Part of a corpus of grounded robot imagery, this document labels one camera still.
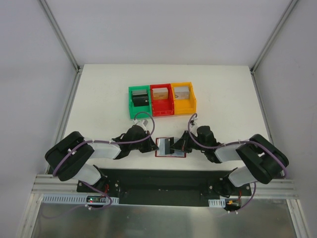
black object in bin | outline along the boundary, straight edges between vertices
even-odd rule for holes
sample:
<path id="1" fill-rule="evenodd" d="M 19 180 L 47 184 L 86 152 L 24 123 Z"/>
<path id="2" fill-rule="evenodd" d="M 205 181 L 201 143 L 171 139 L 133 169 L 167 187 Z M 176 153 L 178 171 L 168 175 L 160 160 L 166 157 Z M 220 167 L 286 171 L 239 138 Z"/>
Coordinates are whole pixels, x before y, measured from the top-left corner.
<path id="1" fill-rule="evenodd" d="M 132 91 L 132 101 L 135 107 L 148 106 L 149 96 L 146 90 Z"/>

metal floor panel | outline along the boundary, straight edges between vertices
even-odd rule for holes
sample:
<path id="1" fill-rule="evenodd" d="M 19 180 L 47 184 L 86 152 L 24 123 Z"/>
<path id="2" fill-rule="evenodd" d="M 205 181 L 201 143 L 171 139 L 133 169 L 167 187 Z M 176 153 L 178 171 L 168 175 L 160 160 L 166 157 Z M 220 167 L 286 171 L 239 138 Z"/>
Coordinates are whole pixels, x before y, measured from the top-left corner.
<path id="1" fill-rule="evenodd" d="M 46 216 L 56 216 L 73 206 L 42 204 L 41 208 Z M 40 220 L 33 238 L 296 237 L 285 200 L 255 199 L 238 215 L 226 214 L 222 208 L 122 205 L 100 211 L 81 207 L 58 219 Z"/>

white table surface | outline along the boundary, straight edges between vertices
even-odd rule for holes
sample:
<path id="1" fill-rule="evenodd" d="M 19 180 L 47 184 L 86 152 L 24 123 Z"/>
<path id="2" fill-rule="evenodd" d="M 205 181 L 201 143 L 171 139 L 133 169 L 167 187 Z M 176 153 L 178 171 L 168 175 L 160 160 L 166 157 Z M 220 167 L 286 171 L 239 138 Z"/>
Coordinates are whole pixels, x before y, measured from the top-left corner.
<path id="1" fill-rule="evenodd" d="M 197 99 L 198 125 L 209 125 L 219 142 L 248 139 L 256 133 L 268 138 L 253 81 L 247 66 L 86 64 L 65 136 L 79 131 L 84 137 L 109 140 L 126 132 L 128 87 L 192 82 Z M 155 117 L 152 136 L 180 137 L 190 115 Z M 149 120 L 148 130 L 152 129 Z M 186 158 L 157 158 L 154 152 L 132 151 L 120 160 L 90 159 L 100 168 L 156 170 L 231 170 L 243 162 L 214 164 L 199 151 Z"/>

metal frame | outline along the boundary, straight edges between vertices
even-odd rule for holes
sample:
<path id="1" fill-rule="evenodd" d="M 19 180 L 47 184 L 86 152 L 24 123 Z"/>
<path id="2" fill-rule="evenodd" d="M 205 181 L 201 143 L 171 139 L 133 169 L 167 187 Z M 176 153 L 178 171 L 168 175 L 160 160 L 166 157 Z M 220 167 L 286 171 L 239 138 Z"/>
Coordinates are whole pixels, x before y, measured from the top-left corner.
<path id="1" fill-rule="evenodd" d="M 30 238 L 32 236 L 42 199 L 43 194 L 37 193 L 30 195 L 29 202 L 22 219 L 23 225 L 19 227 L 17 237 Z"/>
<path id="2" fill-rule="evenodd" d="M 76 179 L 61 182 L 52 175 L 37 175 L 31 193 L 93 195 L 93 193 L 77 192 L 77 184 Z M 254 199 L 298 199 L 298 193 L 293 180 L 273 179 L 269 184 L 257 184 Z"/>
<path id="3" fill-rule="evenodd" d="M 302 209 L 301 201 L 287 199 L 287 205 L 293 221 L 293 226 L 297 238 L 311 237 L 311 234 L 307 226 L 307 221 Z"/>
<path id="4" fill-rule="evenodd" d="M 52 10 L 50 9 L 50 6 L 48 5 L 48 3 L 46 2 L 46 0 L 38 0 L 40 6 L 42 7 L 48 21 L 50 22 L 52 29 L 54 31 L 54 33 L 56 34 L 56 37 L 58 38 L 58 41 L 60 42 L 60 45 L 62 46 L 62 48 L 64 49 L 68 59 L 70 60 L 70 62 L 73 64 L 73 67 L 75 68 L 76 71 L 79 70 L 79 65 L 77 60 L 74 57 L 74 54 L 72 53 L 53 13 Z"/>
<path id="5" fill-rule="evenodd" d="M 271 33 L 271 35 L 269 36 L 267 42 L 265 43 L 263 49 L 261 50 L 261 53 L 259 55 L 259 57 L 257 58 L 254 66 L 251 68 L 251 72 L 252 74 L 257 70 L 257 68 L 259 67 L 260 63 L 262 62 L 264 56 L 267 54 L 268 50 L 271 48 L 271 46 L 273 45 L 273 43 L 275 42 L 276 37 L 278 36 L 278 34 L 280 33 L 281 29 L 283 28 L 283 26 L 285 25 L 288 17 L 291 15 L 291 13 L 293 12 L 293 10 L 295 9 L 297 3 L 300 0 L 291 0 L 289 2 L 289 5 L 287 6 L 286 10 L 284 11 L 284 13 L 282 14 L 280 20 L 278 21 L 276 27 L 274 28 L 273 32 Z"/>
<path id="6" fill-rule="evenodd" d="M 69 97 L 68 97 L 66 106 L 64 108 L 64 114 L 59 124 L 58 132 L 56 134 L 56 138 L 54 141 L 55 143 L 57 143 L 63 138 L 63 135 L 65 133 L 66 125 L 67 125 L 72 104 L 75 98 L 75 94 L 79 84 L 82 69 L 80 68 L 76 58 L 74 57 L 48 3 L 46 2 L 46 0 L 38 0 L 38 2 L 41 8 L 43 9 L 49 23 L 51 24 L 52 29 L 55 32 L 62 48 L 67 54 L 67 57 L 69 58 L 70 62 L 72 63 L 73 67 L 76 70 L 76 76 L 75 76 L 72 88 L 70 90 Z M 280 33 L 282 27 L 285 25 L 286 20 L 288 19 L 290 14 L 293 12 L 298 2 L 299 0 L 290 0 L 288 7 L 286 8 L 278 24 L 276 25 L 272 34 L 270 35 L 269 39 L 264 45 L 264 48 L 262 49 L 254 66 L 251 68 L 252 79 L 254 82 L 260 108 L 263 114 L 264 122 L 265 122 L 267 132 L 269 134 L 269 138 L 271 142 L 273 142 L 273 140 L 272 140 L 271 132 L 267 123 L 265 107 L 263 105 L 261 95 L 259 93 L 259 89 L 257 87 L 256 80 L 254 78 L 254 72 L 257 70 L 263 58 L 267 54 L 268 50 L 273 45 L 276 37 Z M 83 194 L 83 193 L 76 192 L 77 182 L 78 181 L 74 179 L 71 179 L 67 182 L 61 182 L 59 181 L 59 179 L 53 178 L 51 175 L 37 175 L 28 204 L 27 204 L 26 211 L 22 219 L 22 224 L 19 227 L 19 230 L 17 233 L 17 237 L 19 238 L 31 237 L 44 193 L 50 193 L 50 194 L 59 193 L 59 194 L 70 194 L 70 196 L 78 196 L 79 194 Z M 302 211 L 300 200 L 298 199 L 297 191 L 294 187 L 294 182 L 288 179 L 284 179 L 284 180 L 274 179 L 268 185 L 259 183 L 257 186 L 257 193 L 254 199 L 271 199 L 271 198 L 287 200 L 290 216 L 292 218 L 297 237 L 309 238 L 310 234 L 307 228 L 307 222 L 305 220 L 305 217 Z"/>

black mounting plate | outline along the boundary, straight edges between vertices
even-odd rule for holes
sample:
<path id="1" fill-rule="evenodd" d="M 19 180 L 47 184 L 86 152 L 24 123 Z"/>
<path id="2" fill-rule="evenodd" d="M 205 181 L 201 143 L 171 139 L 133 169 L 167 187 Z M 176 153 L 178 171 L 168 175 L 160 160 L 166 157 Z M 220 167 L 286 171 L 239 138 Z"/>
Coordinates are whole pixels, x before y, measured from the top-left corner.
<path id="1" fill-rule="evenodd" d="M 230 171 L 169 171 L 101 169 L 109 181 L 108 195 L 120 204 L 208 207 L 209 199 L 219 199 L 212 185 Z M 233 195 L 250 196 L 250 185 Z M 94 193 L 78 183 L 77 192 Z"/>

